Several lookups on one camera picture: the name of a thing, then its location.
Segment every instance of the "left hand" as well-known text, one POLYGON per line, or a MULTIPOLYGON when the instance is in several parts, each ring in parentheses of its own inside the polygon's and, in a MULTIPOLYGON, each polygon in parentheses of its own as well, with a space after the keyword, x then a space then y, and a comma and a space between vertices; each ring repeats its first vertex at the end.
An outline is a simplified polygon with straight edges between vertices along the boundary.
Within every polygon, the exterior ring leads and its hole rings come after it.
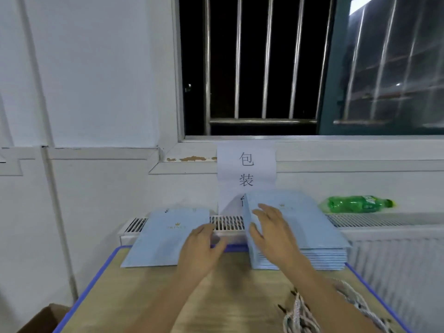
POLYGON ((222 237, 211 249, 210 240, 214 228, 214 224, 203 224, 193 229, 186 239, 177 264, 177 273, 182 278, 193 278, 199 283, 216 266, 227 245, 227 238, 222 237))

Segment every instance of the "white rope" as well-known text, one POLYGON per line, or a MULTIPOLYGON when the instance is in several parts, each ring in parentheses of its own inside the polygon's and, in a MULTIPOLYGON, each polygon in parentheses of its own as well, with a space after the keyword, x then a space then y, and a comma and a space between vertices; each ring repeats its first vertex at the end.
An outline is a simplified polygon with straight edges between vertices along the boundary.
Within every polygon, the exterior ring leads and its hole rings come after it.
MULTIPOLYGON (((330 280, 336 291, 342 294, 347 302, 354 305, 367 318, 370 318, 377 328, 384 333, 393 333, 390 325, 373 313, 364 298, 347 282, 339 279, 330 280)), ((284 333, 321 333, 318 322, 298 292, 295 295, 293 310, 286 313, 282 324, 284 333)))

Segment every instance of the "forearm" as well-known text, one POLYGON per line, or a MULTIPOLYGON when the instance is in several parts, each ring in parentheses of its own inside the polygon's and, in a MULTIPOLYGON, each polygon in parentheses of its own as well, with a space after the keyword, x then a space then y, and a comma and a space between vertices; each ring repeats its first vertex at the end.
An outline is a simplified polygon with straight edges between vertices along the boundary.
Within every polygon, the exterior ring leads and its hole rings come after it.
POLYGON ((323 332, 379 332, 370 319, 337 293, 306 257, 301 255, 296 258, 283 272, 308 304, 323 332))
POLYGON ((175 273, 126 333, 169 333, 200 280, 175 273))

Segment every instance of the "hand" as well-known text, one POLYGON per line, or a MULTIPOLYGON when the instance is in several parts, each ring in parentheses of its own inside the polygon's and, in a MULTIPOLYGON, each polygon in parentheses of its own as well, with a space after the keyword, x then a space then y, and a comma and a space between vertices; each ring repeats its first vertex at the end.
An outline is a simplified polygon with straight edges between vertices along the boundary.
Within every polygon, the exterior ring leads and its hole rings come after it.
POLYGON ((193 229, 182 246, 177 264, 177 273, 182 278, 191 278, 199 283, 217 264, 227 245, 227 238, 210 248, 214 224, 203 224, 193 229))
POLYGON ((250 235, 259 250, 278 268, 284 271, 302 259, 296 239, 279 209, 259 203, 253 210, 261 223, 262 235, 256 225, 250 223, 250 235))

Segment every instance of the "stack of paper bags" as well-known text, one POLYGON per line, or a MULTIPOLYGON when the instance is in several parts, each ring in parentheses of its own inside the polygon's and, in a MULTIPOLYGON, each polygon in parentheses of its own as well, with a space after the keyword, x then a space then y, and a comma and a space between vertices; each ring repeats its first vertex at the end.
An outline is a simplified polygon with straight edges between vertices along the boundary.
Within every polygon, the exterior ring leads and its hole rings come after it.
POLYGON ((278 269, 271 264, 255 246, 249 226, 254 222, 260 233, 261 223, 252 214, 258 204, 278 208, 296 237, 300 251, 310 260, 316 270, 341 270, 347 262, 348 241, 322 213, 316 202, 297 191, 272 190, 247 193, 244 199, 243 218, 247 234, 252 268, 278 269))
POLYGON ((153 211, 121 267, 177 265, 190 232, 209 218, 209 209, 153 211))

